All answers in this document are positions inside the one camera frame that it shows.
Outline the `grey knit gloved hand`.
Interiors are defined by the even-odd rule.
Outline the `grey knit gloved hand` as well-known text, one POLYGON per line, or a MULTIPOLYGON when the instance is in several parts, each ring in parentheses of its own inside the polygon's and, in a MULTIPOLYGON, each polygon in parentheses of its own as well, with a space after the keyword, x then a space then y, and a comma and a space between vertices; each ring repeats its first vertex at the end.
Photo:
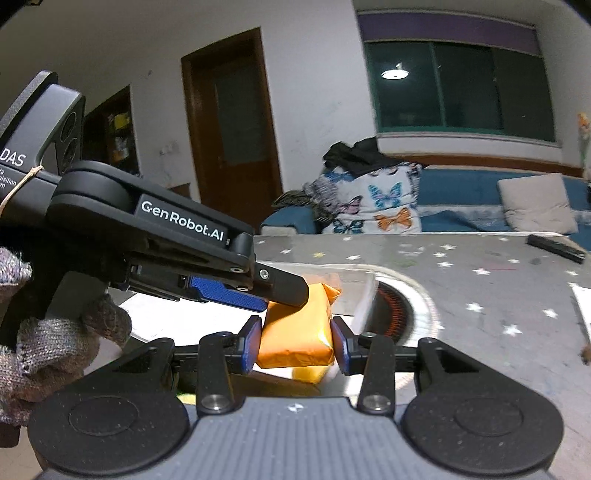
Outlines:
POLYGON ((55 313, 19 322, 16 344, 1 342, 1 422, 25 426, 34 406, 81 378, 105 339, 123 348, 132 330, 128 313, 107 284, 71 272, 55 313))

